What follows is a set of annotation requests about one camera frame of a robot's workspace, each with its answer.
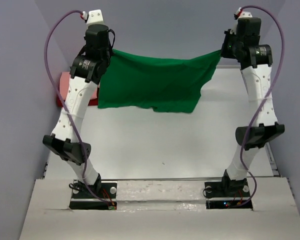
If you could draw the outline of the green t-shirt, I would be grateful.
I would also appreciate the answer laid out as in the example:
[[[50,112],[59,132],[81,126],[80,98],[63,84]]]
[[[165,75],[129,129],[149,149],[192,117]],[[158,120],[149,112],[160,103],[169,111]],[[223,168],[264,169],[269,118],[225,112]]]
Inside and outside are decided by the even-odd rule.
[[[101,78],[98,108],[138,107],[191,114],[221,59],[220,50],[192,59],[155,58],[115,50]]]

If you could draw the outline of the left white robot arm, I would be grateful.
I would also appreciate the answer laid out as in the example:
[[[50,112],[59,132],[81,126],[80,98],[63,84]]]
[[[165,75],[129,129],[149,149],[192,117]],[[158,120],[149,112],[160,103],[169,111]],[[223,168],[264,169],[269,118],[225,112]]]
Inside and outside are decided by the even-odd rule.
[[[113,55],[110,29],[103,24],[88,26],[85,46],[70,68],[68,92],[58,122],[43,144],[67,162],[77,175],[69,186],[94,198],[101,191],[101,176],[94,169],[89,155],[91,145],[82,141],[80,130],[93,93],[106,73]]]

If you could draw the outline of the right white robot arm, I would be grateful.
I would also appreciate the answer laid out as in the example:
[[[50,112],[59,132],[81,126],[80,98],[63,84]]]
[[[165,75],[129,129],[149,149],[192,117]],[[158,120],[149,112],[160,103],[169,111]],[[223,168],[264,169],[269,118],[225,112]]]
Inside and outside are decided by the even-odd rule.
[[[224,171],[220,190],[232,196],[247,183],[249,167],[261,148],[285,131],[275,114],[271,88],[272,50],[261,45],[261,19],[250,12],[236,17],[233,28],[225,31],[221,57],[235,59],[245,83],[252,123],[235,130],[237,148],[229,167]]]

